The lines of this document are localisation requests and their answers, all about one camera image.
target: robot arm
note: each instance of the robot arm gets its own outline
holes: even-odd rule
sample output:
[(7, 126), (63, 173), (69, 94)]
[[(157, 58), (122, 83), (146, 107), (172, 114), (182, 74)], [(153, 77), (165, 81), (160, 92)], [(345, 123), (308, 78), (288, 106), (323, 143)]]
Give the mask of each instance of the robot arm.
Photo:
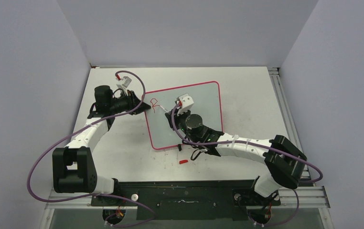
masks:
[[(92, 152), (97, 143), (107, 133), (115, 118), (91, 125), (93, 122), (108, 116), (130, 111), (140, 103), (140, 99), (126, 88), (131, 79), (123, 77), (118, 83), (121, 90), (120, 97), (114, 97), (109, 86), (103, 85), (95, 88), (96, 102), (91, 106), (85, 125), (90, 127), (78, 134), (64, 148), (53, 151), (53, 182), (57, 193), (105, 193), (114, 192), (116, 180), (98, 176), (92, 159)], [(151, 107), (142, 103), (132, 115), (137, 115)], [(76, 162), (76, 169), (69, 169)]]
[[(306, 156), (286, 137), (276, 135), (275, 139), (257, 140), (216, 131), (203, 125), (203, 120), (198, 114), (191, 114), (190, 108), (193, 106), (193, 99), (188, 94), (178, 97), (176, 103), (179, 108), (174, 114), (174, 121), (177, 129), (182, 130), (186, 135), (185, 138), (195, 143), (215, 143), (206, 146), (199, 145), (198, 147), (203, 149), (205, 153), (214, 156), (236, 156), (250, 159), (268, 167), (269, 172), (255, 181), (254, 191), (259, 195), (266, 198), (280, 187), (297, 188), (304, 169), (303, 163), (280, 156), (274, 151), (248, 144), (255, 143), (268, 146), (307, 160)], [(170, 127), (173, 129), (171, 115), (171, 112), (165, 114)], [(232, 142), (216, 144), (216, 142), (225, 141)]]

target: white wall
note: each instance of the white wall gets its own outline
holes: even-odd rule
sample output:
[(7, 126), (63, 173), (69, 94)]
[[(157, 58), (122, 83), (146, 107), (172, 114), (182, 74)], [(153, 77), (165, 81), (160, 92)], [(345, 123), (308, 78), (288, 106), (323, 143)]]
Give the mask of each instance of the white wall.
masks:
[(58, 0), (93, 65), (281, 66), (317, 0)]
[[(54, 0), (0, 1), (0, 228), (38, 228), (45, 204), (26, 178), (36, 158), (74, 126), (89, 72)], [(51, 155), (32, 186), (47, 197)]]
[(364, 1), (320, 0), (280, 73), (335, 227), (364, 228)]

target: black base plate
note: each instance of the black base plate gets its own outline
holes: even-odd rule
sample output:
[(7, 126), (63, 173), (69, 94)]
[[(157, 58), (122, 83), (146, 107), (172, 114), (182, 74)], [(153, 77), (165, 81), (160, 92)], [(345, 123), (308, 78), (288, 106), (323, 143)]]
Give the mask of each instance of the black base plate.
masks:
[[(121, 195), (130, 198), (138, 194), (138, 202), (153, 209), (156, 220), (221, 219), (248, 220), (234, 200), (234, 194), (243, 198), (241, 206), (264, 206), (265, 198), (251, 191), (254, 180), (179, 181), (179, 182), (119, 182)], [(92, 198), (92, 206), (135, 206), (112, 198)], [(152, 214), (138, 208), (137, 220), (148, 219)]]

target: white table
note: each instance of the white table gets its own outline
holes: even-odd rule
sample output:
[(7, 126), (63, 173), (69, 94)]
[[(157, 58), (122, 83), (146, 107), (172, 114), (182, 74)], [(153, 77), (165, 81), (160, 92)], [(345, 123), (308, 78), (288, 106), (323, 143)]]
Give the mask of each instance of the white table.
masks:
[[(94, 88), (109, 85), (116, 89), (115, 72), (128, 70), (144, 82), (146, 91), (181, 85), (218, 81), (220, 84), (224, 131), (231, 135), (255, 139), (287, 136), (282, 114), (266, 67), (213, 68), (100, 68), (92, 69), (75, 123), (75, 130), (85, 124), (89, 108), (95, 101)], [(141, 97), (137, 79), (128, 89)], [(115, 119), (95, 150), (93, 158), (99, 175), (119, 181), (186, 181), (254, 179), (267, 171), (266, 166), (236, 157), (201, 154), (189, 159), (190, 146), (157, 151), (151, 148), (144, 114), (125, 115)]]

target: black bracket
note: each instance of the black bracket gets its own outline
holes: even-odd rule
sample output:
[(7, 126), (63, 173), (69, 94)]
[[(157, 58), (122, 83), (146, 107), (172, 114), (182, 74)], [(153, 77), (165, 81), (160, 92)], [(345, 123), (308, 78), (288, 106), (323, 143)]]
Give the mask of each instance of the black bracket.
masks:
[[(77, 169), (68, 169), (77, 162)], [(91, 193), (97, 181), (90, 148), (56, 148), (53, 151), (53, 183), (57, 193)]]
[[(176, 181), (176, 182), (119, 182), (124, 197), (138, 194), (138, 202), (150, 207), (156, 213), (156, 220), (204, 220), (230, 218), (248, 220), (238, 207), (234, 194), (239, 193), (244, 206), (269, 204), (253, 190), (254, 180), (220, 181)], [(108, 198), (92, 198), (91, 206), (118, 206), (118, 202)], [(135, 206), (122, 203), (123, 206)], [(152, 217), (144, 208), (137, 206), (137, 220)]]
[[(276, 135), (275, 139), (270, 140), (271, 147), (282, 150), (295, 157), (307, 161), (307, 157), (285, 136)], [(290, 157), (281, 157), (275, 151), (269, 150), (264, 154), (265, 164), (267, 165), (273, 179), (280, 185), (290, 189), (296, 189), (299, 185), (301, 174), (304, 170), (304, 164)]]
[[(274, 196), (278, 193), (278, 191), (274, 191), (270, 196)], [(241, 198), (238, 198), (237, 200), (234, 198), (235, 195), (239, 195)], [(280, 205), (280, 199), (275, 200), (271, 198), (264, 198), (258, 193), (256, 193), (254, 190), (251, 189), (233, 189), (232, 191), (232, 197), (234, 198), (234, 205), (235, 206), (266, 206), (271, 203), (273, 206), (279, 206)]]
[[(120, 97), (115, 97), (109, 86), (101, 85), (95, 88), (95, 103), (91, 106), (88, 118), (103, 118), (129, 111), (140, 102), (141, 100), (136, 96), (134, 91), (127, 90), (127, 93), (122, 93)], [(138, 109), (130, 114), (138, 115), (149, 109), (151, 109), (150, 105), (142, 103)], [(115, 118), (106, 120), (109, 130), (114, 120)]]

